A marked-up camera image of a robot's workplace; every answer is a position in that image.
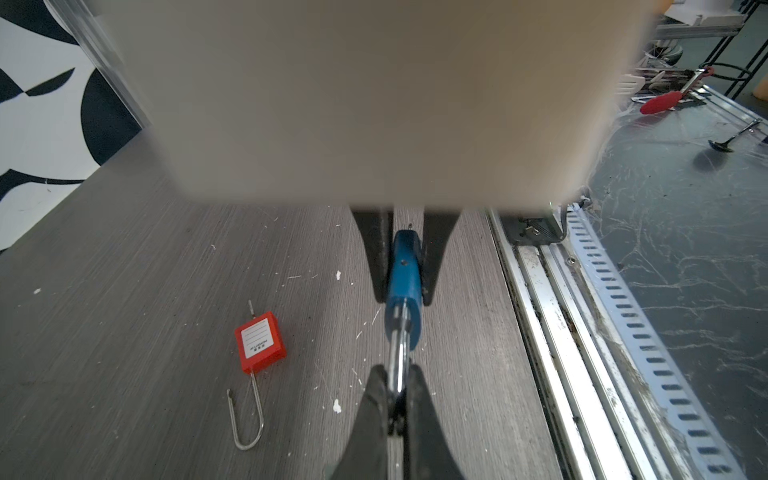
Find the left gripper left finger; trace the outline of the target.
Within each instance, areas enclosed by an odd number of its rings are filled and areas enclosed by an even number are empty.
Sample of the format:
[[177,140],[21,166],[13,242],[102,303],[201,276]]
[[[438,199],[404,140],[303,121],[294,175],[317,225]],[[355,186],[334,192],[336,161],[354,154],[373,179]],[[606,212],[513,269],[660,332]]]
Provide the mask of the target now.
[[387,479],[389,392],[383,365],[371,368],[344,452],[330,479]]

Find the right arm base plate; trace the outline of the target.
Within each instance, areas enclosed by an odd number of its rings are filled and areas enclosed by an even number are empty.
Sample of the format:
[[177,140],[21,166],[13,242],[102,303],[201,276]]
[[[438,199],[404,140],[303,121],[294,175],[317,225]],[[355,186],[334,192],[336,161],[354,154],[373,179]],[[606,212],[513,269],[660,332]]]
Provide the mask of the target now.
[[568,206],[551,208],[540,216],[500,214],[499,221],[507,241],[513,246],[557,244],[568,236]]

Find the blue padlock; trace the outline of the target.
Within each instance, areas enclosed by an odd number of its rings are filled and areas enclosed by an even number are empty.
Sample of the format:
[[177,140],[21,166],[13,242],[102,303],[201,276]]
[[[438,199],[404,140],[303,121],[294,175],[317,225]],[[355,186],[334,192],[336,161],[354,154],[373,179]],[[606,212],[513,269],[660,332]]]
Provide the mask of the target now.
[[390,341],[387,387],[399,398],[406,389],[410,354],[421,336],[423,300],[417,232],[398,231],[392,252],[385,309],[385,329]]

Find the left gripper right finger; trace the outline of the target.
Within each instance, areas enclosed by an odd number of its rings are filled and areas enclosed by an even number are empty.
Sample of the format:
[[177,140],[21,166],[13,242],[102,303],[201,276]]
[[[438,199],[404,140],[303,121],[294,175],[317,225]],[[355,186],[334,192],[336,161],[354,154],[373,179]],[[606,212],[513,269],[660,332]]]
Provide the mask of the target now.
[[411,364],[403,403],[404,479],[463,479],[435,409],[422,369]]

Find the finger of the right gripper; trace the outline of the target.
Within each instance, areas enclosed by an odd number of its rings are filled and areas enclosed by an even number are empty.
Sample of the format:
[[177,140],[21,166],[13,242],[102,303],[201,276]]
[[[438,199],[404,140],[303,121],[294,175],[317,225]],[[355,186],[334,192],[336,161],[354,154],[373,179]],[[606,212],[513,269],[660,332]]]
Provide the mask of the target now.
[[394,210],[392,207],[353,206],[350,210],[363,242],[374,297],[378,303],[385,303],[391,265]]
[[425,210],[421,253],[421,287],[424,305],[431,305],[450,236],[461,211]]

